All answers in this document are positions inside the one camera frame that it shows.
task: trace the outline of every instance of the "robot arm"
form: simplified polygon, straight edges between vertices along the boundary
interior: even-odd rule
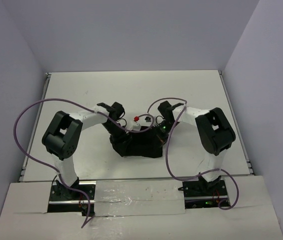
[[[169,131],[184,107],[182,103],[171,106],[168,101],[159,105],[158,110],[166,121],[165,125],[169,126]],[[200,164],[198,172],[220,169],[227,149],[236,139],[235,132],[223,111],[218,107],[212,110],[186,107],[178,122],[197,126],[201,144],[205,149],[204,160]],[[219,176],[218,171],[213,171],[202,177],[207,183],[210,183],[218,180]]]
[[[67,114],[59,111],[55,114],[42,138],[42,144],[52,154],[54,165],[69,187],[76,188],[79,184],[78,176],[74,169],[73,154],[78,146],[80,134],[87,128],[97,124],[103,126],[114,136],[126,134],[124,130],[116,127],[106,116],[118,120],[124,112],[124,108],[118,102],[112,106],[99,103],[94,112],[80,111]]]

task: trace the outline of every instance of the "white table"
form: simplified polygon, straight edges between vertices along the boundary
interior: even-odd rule
[[[45,93],[46,99],[63,98],[86,107],[100,102],[108,105],[119,102],[125,108],[126,119],[145,113],[153,101],[164,97],[183,98],[188,100],[189,106],[200,109],[221,108],[236,133],[236,141],[225,156],[223,168],[233,175],[250,173],[217,70],[52,73]],[[157,106],[150,113],[158,115]],[[42,137],[60,110],[72,113],[81,109],[64,102],[45,102],[30,146],[31,155],[50,164],[53,161],[42,145]],[[186,123],[177,126],[169,149],[169,163],[176,176],[197,173],[204,149],[196,127]],[[109,134],[101,124],[81,133],[74,165],[80,179],[170,177],[163,157],[120,157],[113,150]],[[50,168],[28,160],[23,181],[50,181],[55,174]]]
[[[0,216],[0,240],[283,240],[263,177],[235,179],[240,198],[231,210],[199,208],[174,215],[96,217],[83,229],[80,213],[47,213],[50,182],[12,183]],[[232,203],[236,190],[229,178],[225,182]]]

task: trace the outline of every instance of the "wire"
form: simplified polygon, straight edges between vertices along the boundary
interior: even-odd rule
[[[216,193],[217,193],[217,196],[218,196],[218,198],[217,198],[217,199],[219,200],[221,195],[220,195],[220,193],[218,192],[218,190],[217,190],[217,189],[216,189]]]
[[[164,117],[163,117],[163,116],[158,115],[158,116],[155,118],[155,122],[156,122],[156,124],[159,124],[159,123],[158,123],[158,121],[157,121],[157,118],[162,118],[162,119],[164,120]]]
[[[148,108],[147,110],[147,113],[149,113],[151,107],[159,102],[159,101],[162,101],[162,100],[168,100],[168,99],[172,99],[172,100],[180,100],[180,101],[183,101],[185,104],[184,104],[184,108],[181,110],[181,112],[179,113],[179,115],[177,116],[177,118],[175,119],[175,122],[173,123],[172,127],[171,127],[171,130],[168,134],[168,139],[167,139],[167,144],[166,144],[166,150],[165,150],[165,163],[166,163],[166,167],[167,167],[167,170],[168,170],[168,173],[170,174],[170,176],[175,179],[175,180],[178,180],[178,181],[190,181],[190,180],[194,180],[200,176],[203,176],[205,174],[208,174],[208,173],[211,173],[211,172],[215,172],[215,171],[222,171],[224,172],[234,183],[235,187],[236,187],[236,198],[235,198],[235,201],[234,203],[230,206],[230,207],[221,207],[221,203],[226,201],[226,199],[224,200],[221,200],[219,203],[218,203],[218,207],[222,210],[230,210],[232,209],[238,202],[238,199],[240,197],[240,190],[238,188],[238,185],[237,185],[237,182],[236,180],[233,178],[233,176],[231,176],[226,170],[224,169],[219,169],[219,168],[215,168],[215,169],[210,169],[210,170],[207,170],[207,171],[203,171],[195,176],[191,176],[191,177],[177,177],[175,176],[172,171],[171,171],[171,168],[170,168],[170,165],[169,165],[169,161],[168,161],[168,151],[169,151],[169,146],[170,146],[170,142],[171,142],[171,138],[172,138],[172,134],[173,134],[173,131],[179,121],[179,119],[181,118],[182,114],[185,112],[186,110],[186,104],[187,104],[187,101],[185,99],[182,99],[182,98],[177,98],[177,97],[164,97],[164,98],[161,98],[161,99],[158,99],[156,101],[154,101]]]
[[[121,120],[123,117],[125,117],[125,114],[126,114],[126,112],[125,112],[125,110],[124,110],[123,113],[122,113],[122,115],[119,117],[118,120]]]
[[[127,127],[127,120],[125,118],[121,118],[121,119],[118,119],[117,123],[120,124],[120,120],[124,120],[125,121],[125,125],[123,125],[122,127],[126,128]]]
[[[30,155],[23,147],[22,145],[20,144],[20,142],[18,141],[18,138],[17,138],[17,125],[18,125],[18,122],[19,120],[21,119],[21,117],[24,115],[24,113],[32,108],[33,106],[37,105],[37,104],[40,104],[40,103],[44,103],[44,102],[50,102],[50,101],[59,101],[59,102],[65,102],[65,103],[69,103],[69,104],[73,104],[79,108],[82,108],[90,113],[96,113],[96,114],[100,114],[104,117],[106,117],[108,120],[110,120],[111,122],[113,122],[117,127],[119,127],[120,129],[126,131],[126,132],[129,132],[129,133],[143,133],[143,132],[146,132],[148,131],[149,129],[151,129],[155,123],[155,118],[154,116],[150,115],[149,113],[144,113],[142,115],[140,115],[140,117],[142,116],[148,116],[152,119],[152,122],[151,122],[151,125],[147,128],[145,128],[144,130],[140,130],[140,131],[135,131],[135,130],[128,130],[128,129],[125,129],[124,127],[122,127],[120,124],[118,124],[115,120],[111,119],[109,116],[107,116],[106,114],[104,114],[103,112],[100,112],[100,111],[93,111],[85,106],[82,106],[74,101],[70,101],[70,100],[67,100],[67,99],[62,99],[62,98],[47,98],[47,99],[42,99],[42,100],[39,100],[39,101],[36,101],[34,102],[33,104],[29,105],[28,107],[26,107],[23,111],[21,111],[21,113],[18,115],[18,117],[16,118],[16,121],[13,125],[13,138],[15,140],[15,143],[17,144],[17,147],[21,150],[21,152],[23,154],[25,154],[25,156],[27,156],[28,158],[34,160],[35,162],[39,163],[39,164],[42,164],[42,165],[45,165],[53,170],[55,170],[57,172],[57,175],[59,177],[59,180],[61,181],[61,183],[64,185],[65,188],[71,190],[71,191],[75,191],[75,192],[78,192],[78,193],[81,193],[83,194],[87,200],[88,200],[88,214],[86,215],[86,218],[85,218],[85,221],[83,222],[81,228],[83,228],[93,217],[91,217],[89,220],[88,220],[88,217],[89,217],[89,212],[91,210],[91,201],[90,201],[90,198],[89,196],[87,195],[87,193],[85,193],[84,191],[82,190],[79,190],[79,189],[75,189],[75,188],[72,188],[70,186],[67,186],[66,183],[64,182],[63,178],[62,178],[62,175],[60,174],[60,171],[58,168],[56,168],[55,166],[49,164],[49,163],[46,163],[44,161],[41,161],[35,157],[33,157],[32,155]]]
[[[58,174],[52,179],[51,186],[53,186],[55,179],[57,178]]]

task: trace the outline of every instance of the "white wall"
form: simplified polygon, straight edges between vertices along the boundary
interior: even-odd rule
[[[3,0],[49,72],[224,69],[258,0]]]
[[[260,0],[223,75],[283,231],[283,0]]]
[[[19,178],[24,156],[13,139],[18,113],[40,98],[44,72],[0,1],[0,214],[8,186]],[[24,146],[30,138],[35,112],[23,119],[19,136]]]

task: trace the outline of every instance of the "white tabletop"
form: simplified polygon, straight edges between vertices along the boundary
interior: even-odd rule
[[[50,182],[12,183],[0,216],[0,240],[283,240],[263,177],[235,180],[240,198],[231,210],[199,208],[174,215],[95,217],[83,229],[80,213],[47,213]],[[227,177],[226,188],[232,202],[236,191]]]
[[[109,71],[52,73],[45,98],[63,98],[86,107],[98,103],[121,103],[126,119],[145,113],[155,100],[178,97],[188,100],[188,106],[199,109],[221,108],[236,133],[236,141],[228,150],[223,168],[233,175],[247,175],[249,169],[240,143],[234,119],[217,70],[188,71]],[[155,105],[150,113],[158,115]],[[45,102],[35,129],[30,154],[53,164],[42,145],[42,137],[57,111],[74,113],[78,107],[64,102]],[[197,128],[186,123],[175,129],[169,148],[169,163],[177,176],[192,176],[204,158]],[[81,179],[136,179],[169,177],[165,159],[120,157],[112,148],[109,134],[100,125],[81,133],[74,154],[74,165]],[[49,181],[55,172],[32,160],[27,161],[25,182]]]

